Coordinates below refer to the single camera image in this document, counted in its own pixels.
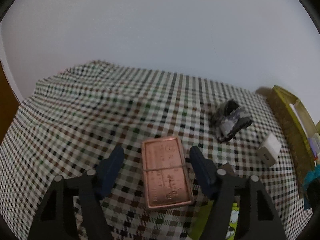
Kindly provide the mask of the white paper tin liner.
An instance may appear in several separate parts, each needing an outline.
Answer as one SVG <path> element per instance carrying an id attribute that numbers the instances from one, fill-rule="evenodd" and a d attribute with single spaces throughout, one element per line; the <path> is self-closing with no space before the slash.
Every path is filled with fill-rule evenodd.
<path id="1" fill-rule="evenodd" d="M 306 136 L 308 138 L 311 138 L 314 136 L 315 133 L 317 133 L 316 126 L 304 107 L 303 103 L 300 99 L 297 99 L 294 103 L 290 104 L 291 109 L 295 113 L 301 127 L 303 128 L 303 131 L 305 132 Z"/>

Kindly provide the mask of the black white hair claw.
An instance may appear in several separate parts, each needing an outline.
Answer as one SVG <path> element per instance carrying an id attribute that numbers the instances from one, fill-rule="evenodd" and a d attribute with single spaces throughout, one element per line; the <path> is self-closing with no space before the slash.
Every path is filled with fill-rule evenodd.
<path id="1" fill-rule="evenodd" d="M 234 99 L 220 104 L 210 118 L 218 142 L 229 142 L 242 129 L 251 126 L 252 115 Z"/>

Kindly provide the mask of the copper metal lighter case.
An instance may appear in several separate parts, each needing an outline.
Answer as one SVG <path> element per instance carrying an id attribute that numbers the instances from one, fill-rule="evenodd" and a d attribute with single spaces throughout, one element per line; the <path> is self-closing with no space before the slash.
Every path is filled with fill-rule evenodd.
<path id="1" fill-rule="evenodd" d="M 180 138 L 161 137 L 144 141 L 142 165 L 148 210 L 173 209 L 193 204 Z"/>

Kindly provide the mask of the white usb charger plug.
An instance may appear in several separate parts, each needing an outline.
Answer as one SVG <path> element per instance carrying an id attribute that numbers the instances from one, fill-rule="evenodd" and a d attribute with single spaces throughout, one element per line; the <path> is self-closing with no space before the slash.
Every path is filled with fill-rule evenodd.
<path id="1" fill-rule="evenodd" d="M 266 167 L 276 164 L 281 150 L 281 143 L 273 133 L 269 133 L 257 149 L 257 156 Z"/>

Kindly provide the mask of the brown wooden door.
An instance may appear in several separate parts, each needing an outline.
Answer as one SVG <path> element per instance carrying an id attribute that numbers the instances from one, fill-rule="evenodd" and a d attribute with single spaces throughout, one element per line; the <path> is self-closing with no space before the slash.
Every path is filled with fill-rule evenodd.
<path id="1" fill-rule="evenodd" d="M 1 64 L 0 70 L 0 142 L 3 141 L 20 103 L 10 86 Z"/>

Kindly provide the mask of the green cartoon sticker card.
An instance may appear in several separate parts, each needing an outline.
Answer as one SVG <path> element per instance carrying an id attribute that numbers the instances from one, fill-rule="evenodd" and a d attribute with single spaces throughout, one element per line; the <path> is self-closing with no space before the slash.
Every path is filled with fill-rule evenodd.
<path id="1" fill-rule="evenodd" d="M 235 239 L 240 203 L 233 200 L 230 207 L 209 201 L 200 208 L 197 219 L 188 233 L 189 239 Z"/>

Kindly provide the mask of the gold metal tin box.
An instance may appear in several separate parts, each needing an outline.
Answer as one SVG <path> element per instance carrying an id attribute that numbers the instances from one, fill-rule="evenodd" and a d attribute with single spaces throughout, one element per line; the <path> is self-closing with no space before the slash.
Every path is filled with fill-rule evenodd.
<path id="1" fill-rule="evenodd" d="M 295 166 L 298 194 L 302 198 L 304 178 L 309 171 L 315 169 L 316 157 L 313 155 L 309 138 L 290 107 L 291 103 L 300 98 L 278 85 L 273 88 L 260 87 L 256 92 L 266 98 L 285 135 Z"/>

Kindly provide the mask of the checkered tablecloth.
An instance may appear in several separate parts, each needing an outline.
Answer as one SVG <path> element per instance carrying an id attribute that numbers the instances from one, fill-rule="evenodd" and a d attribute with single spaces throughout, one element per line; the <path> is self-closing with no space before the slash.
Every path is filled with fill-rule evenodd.
<path id="1" fill-rule="evenodd" d="M 230 99 L 249 111 L 253 123 L 229 142 L 218 142 L 210 118 Z M 269 133 L 281 150 L 268 168 L 257 149 Z M 39 80 L 20 105 L 1 143 L 1 216 L 18 239 L 27 239 L 53 178 L 80 176 L 121 145 L 125 160 L 111 195 L 102 202 L 113 236 L 185 239 L 207 204 L 193 171 L 192 205 L 156 212 L 145 208 L 141 144 L 168 136 L 179 137 L 186 150 L 198 146 L 217 165 L 229 163 L 237 176 L 258 176 L 288 239 L 295 239 L 311 218 L 298 194 L 281 127 L 262 96 L 207 79 L 103 61 Z"/>

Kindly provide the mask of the blue foam puzzle piece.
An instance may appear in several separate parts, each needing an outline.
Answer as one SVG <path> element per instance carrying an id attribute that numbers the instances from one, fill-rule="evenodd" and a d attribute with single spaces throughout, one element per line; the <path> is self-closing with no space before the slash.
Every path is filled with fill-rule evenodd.
<path id="1" fill-rule="evenodd" d="M 307 189 L 308 186 L 316 179 L 319 179 L 320 175 L 320 166 L 317 165 L 313 171 L 309 171 L 303 181 L 302 189 L 303 189 L 303 200 L 304 200 L 304 210 L 309 210 L 311 208 L 309 199 L 307 197 Z"/>

